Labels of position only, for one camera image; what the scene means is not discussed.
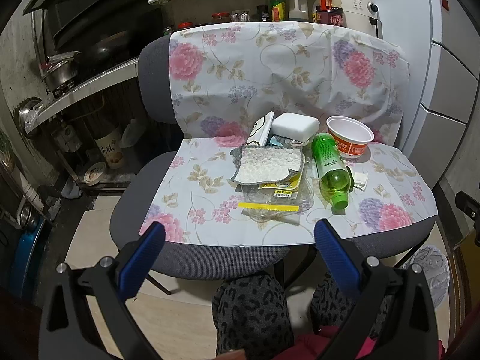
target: green bottle cap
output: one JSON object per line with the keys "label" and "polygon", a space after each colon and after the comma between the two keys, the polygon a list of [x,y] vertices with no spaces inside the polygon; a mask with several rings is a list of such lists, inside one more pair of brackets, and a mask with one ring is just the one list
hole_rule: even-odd
{"label": "green bottle cap", "polygon": [[349,196],[346,192],[337,192],[332,196],[332,205],[335,210],[343,210],[349,205]]}

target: metal screw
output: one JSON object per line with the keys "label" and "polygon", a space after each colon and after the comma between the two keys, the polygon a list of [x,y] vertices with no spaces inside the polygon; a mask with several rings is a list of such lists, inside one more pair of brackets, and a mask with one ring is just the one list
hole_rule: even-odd
{"label": "metal screw", "polygon": [[368,266],[376,267],[380,264],[380,261],[378,261],[378,258],[374,256],[370,256],[370,257],[367,257],[367,264]]}
{"label": "metal screw", "polygon": [[67,270],[67,268],[68,268],[68,265],[65,264],[64,262],[62,262],[61,264],[57,265],[57,272],[59,274],[62,274],[63,272],[65,272]]}
{"label": "metal screw", "polygon": [[111,266],[112,262],[113,262],[113,259],[110,256],[103,257],[100,260],[100,266],[102,268],[108,268],[109,266]]}
{"label": "metal screw", "polygon": [[418,264],[412,264],[412,271],[415,272],[416,274],[421,274],[422,267]]}

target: red lid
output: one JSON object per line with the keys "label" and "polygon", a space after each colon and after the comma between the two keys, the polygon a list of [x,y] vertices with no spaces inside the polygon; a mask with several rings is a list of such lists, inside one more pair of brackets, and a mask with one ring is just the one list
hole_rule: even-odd
{"label": "red lid", "polygon": [[220,17],[230,17],[230,12],[218,12],[212,15],[213,19],[219,19]]}
{"label": "red lid", "polygon": [[180,23],[178,25],[178,29],[183,30],[185,28],[189,28],[189,27],[193,27],[193,26],[194,26],[194,24],[191,21],[186,21],[185,23]]}

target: orange and white bowl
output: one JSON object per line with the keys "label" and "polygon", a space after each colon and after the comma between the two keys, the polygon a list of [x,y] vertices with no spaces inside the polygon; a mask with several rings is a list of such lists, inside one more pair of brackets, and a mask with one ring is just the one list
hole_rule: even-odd
{"label": "orange and white bowl", "polygon": [[374,133],[368,126],[351,117],[331,116],[327,119],[327,126],[344,158],[360,157],[374,139]]}

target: white sponge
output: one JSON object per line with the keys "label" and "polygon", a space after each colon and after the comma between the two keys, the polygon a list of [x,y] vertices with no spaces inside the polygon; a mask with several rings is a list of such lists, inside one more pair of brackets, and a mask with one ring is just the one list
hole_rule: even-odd
{"label": "white sponge", "polygon": [[318,131],[319,125],[316,117],[285,112],[273,121],[270,131],[281,137],[306,142]]}

